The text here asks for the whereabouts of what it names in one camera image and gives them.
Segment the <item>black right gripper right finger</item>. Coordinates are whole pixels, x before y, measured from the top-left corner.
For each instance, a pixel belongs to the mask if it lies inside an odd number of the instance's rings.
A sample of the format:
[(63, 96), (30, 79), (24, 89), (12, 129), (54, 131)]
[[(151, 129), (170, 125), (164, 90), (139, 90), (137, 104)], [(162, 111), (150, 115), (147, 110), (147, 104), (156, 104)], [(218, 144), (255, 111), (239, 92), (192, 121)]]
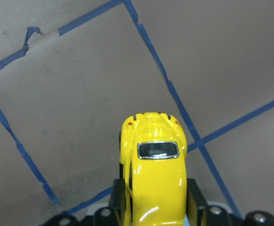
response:
[(187, 179), (186, 215), (191, 226), (201, 226), (207, 201), (200, 191), (196, 180)]

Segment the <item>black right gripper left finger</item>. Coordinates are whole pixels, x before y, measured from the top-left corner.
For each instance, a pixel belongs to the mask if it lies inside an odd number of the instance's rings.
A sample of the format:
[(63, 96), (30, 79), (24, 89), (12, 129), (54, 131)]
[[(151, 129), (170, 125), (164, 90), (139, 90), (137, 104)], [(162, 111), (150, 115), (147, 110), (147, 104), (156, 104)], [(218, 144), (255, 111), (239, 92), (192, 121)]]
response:
[(123, 178), (118, 178), (113, 181), (112, 192), (110, 196), (110, 207), (115, 210), (116, 218), (119, 225), (125, 225), (125, 210), (126, 210), (126, 197), (125, 197), (125, 181)]

